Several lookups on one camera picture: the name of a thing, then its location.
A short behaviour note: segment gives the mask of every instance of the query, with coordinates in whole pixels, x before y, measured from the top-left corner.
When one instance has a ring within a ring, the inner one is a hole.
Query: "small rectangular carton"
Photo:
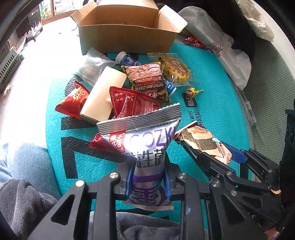
[[[109,89],[122,87],[127,75],[111,67],[106,67],[91,90],[81,112],[83,120],[96,124],[108,120],[113,106]]]
[[[153,0],[90,1],[71,15],[79,27],[82,54],[168,52],[187,22]]]

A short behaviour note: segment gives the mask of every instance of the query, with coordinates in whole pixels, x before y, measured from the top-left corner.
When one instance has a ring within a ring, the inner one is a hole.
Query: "purple stripe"
[[[150,176],[136,176],[133,175],[134,182],[153,182],[153,181],[162,181],[163,174],[150,175]]]

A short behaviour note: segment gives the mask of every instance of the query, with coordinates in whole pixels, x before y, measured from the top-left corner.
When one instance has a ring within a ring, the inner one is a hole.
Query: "silver screw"
[[[84,181],[83,180],[78,180],[75,184],[77,187],[82,187],[84,185]]]
[[[234,197],[237,195],[237,192],[235,190],[231,190],[230,194],[233,195]]]
[[[187,174],[186,174],[186,173],[180,173],[180,174],[178,174],[178,177],[179,177],[180,179],[184,179],[184,178],[187,177]]]
[[[213,187],[219,187],[220,186],[220,182],[219,181],[213,181],[212,182]]]
[[[110,173],[110,178],[117,178],[118,176],[119,174],[116,172]]]

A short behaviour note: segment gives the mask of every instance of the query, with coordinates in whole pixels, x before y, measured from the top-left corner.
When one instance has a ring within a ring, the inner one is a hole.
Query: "sunlit floor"
[[[45,115],[51,79],[70,71],[81,56],[76,23],[66,17],[45,24],[22,51],[24,60],[0,105],[0,143],[46,146]]]

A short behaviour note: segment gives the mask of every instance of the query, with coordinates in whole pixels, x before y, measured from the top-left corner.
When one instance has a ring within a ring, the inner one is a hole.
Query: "teal mat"
[[[240,108],[238,96],[218,59],[209,51],[174,43],[170,52],[178,55],[192,69],[198,78],[201,88],[204,89],[196,97],[198,107],[186,107],[182,93],[187,87],[178,87],[171,97],[172,103],[180,102],[182,120],[179,128],[189,124],[193,120],[203,122],[219,140],[224,141],[237,149],[249,149],[249,139],[246,131],[245,120]],[[112,59],[116,54],[110,53]],[[146,55],[139,55],[139,61],[143,64],[150,60]],[[61,119],[66,115],[55,111],[55,106],[64,98],[65,87],[72,75],[60,76],[52,81],[48,97],[46,112],[46,141],[57,182],[62,194],[64,194],[77,179],[67,179],[61,150],[63,137],[74,137],[84,141],[91,141],[97,133],[97,128],[61,130]],[[198,168],[190,156],[174,141],[168,147],[168,155],[173,163],[177,163],[183,172],[186,172],[198,181],[208,181],[203,172]],[[116,169],[117,163],[92,157],[83,153],[74,152],[78,179],[86,182],[100,180],[106,174]],[[230,167],[239,172],[238,164],[231,161]],[[175,202],[175,210],[170,212],[158,212],[153,215],[169,216],[171,220],[179,221],[180,203]],[[117,201],[117,209],[128,209],[129,206]]]

